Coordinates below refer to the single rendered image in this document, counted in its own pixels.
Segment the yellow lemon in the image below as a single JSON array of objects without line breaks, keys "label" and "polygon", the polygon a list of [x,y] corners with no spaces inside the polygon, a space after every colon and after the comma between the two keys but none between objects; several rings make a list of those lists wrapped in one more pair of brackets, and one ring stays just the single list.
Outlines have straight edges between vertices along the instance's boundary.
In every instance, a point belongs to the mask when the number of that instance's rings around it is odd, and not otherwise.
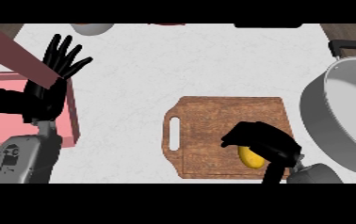
[{"label": "yellow lemon", "polygon": [[248,168],[262,168],[264,166],[264,158],[256,154],[248,147],[238,147],[238,155]]}]

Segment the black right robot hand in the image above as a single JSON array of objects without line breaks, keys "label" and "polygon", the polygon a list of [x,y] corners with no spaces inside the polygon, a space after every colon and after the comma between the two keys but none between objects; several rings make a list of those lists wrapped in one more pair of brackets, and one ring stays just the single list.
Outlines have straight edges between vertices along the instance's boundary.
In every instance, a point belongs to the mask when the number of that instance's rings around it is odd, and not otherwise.
[{"label": "black right robot hand", "polygon": [[229,145],[245,146],[270,162],[262,184],[278,184],[285,168],[297,165],[300,157],[301,147],[294,138],[262,121],[239,121],[222,141],[223,148]]}]

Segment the pink open box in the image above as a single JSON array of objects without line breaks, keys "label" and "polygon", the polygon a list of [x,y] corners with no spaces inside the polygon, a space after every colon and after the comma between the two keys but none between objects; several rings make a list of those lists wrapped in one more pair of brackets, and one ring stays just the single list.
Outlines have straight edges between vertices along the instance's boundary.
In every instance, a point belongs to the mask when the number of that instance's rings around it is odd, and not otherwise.
[{"label": "pink open box", "polygon": [[[27,78],[16,72],[0,72],[0,88],[21,91],[27,84]],[[67,97],[64,109],[56,119],[58,133],[62,136],[62,147],[74,147],[80,138],[80,124],[74,98],[72,82],[67,80]],[[37,128],[22,122],[19,115],[0,113],[0,143],[12,136],[34,135]]]}]

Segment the grey round bowl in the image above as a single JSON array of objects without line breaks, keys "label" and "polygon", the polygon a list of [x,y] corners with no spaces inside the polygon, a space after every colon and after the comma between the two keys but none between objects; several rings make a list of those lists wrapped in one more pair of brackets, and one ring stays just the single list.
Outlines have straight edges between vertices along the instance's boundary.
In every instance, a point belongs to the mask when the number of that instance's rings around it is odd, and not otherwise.
[{"label": "grey round bowl", "polygon": [[75,32],[84,36],[98,36],[108,32],[114,24],[71,24]]}]

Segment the brown wooden cutting board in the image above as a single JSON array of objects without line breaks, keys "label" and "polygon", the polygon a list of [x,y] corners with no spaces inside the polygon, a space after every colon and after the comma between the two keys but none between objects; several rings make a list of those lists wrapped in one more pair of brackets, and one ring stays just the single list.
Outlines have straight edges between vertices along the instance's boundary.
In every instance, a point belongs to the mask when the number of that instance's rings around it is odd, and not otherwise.
[{"label": "brown wooden cutting board", "polygon": [[222,147],[222,137],[239,121],[263,121],[293,135],[279,97],[179,99],[164,116],[161,149],[180,178],[263,179],[267,164],[248,168],[238,157],[238,147]]}]

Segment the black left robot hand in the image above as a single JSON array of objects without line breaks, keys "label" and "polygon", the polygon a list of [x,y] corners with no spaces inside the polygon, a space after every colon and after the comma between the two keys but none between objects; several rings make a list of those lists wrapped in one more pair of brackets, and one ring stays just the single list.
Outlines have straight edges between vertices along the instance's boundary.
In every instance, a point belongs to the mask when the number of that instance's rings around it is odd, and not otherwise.
[{"label": "black left robot hand", "polygon": [[93,60],[89,56],[74,63],[83,46],[78,44],[75,48],[68,51],[71,41],[71,35],[62,39],[61,34],[56,34],[46,49],[41,63],[59,75],[49,89],[41,87],[34,81],[27,82],[22,91],[0,88],[0,113],[21,114],[25,123],[56,120],[64,109],[67,80]]}]

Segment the reddish-brown flat box lid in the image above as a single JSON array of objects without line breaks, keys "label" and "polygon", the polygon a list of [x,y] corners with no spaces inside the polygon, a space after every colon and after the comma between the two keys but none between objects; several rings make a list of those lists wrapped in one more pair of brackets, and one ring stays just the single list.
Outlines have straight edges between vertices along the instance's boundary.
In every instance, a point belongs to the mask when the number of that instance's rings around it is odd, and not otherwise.
[{"label": "reddish-brown flat box lid", "polygon": [[67,91],[67,81],[24,47],[0,32],[0,64],[47,90]]}]

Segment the grey metal pot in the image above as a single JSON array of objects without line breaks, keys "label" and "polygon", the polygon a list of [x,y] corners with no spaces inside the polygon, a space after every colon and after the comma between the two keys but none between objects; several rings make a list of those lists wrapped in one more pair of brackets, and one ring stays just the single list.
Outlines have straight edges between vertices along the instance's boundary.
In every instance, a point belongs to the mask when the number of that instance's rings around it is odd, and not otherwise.
[{"label": "grey metal pot", "polygon": [[310,82],[300,95],[300,117],[309,136],[328,157],[356,172],[356,40],[331,40],[337,61]]}]

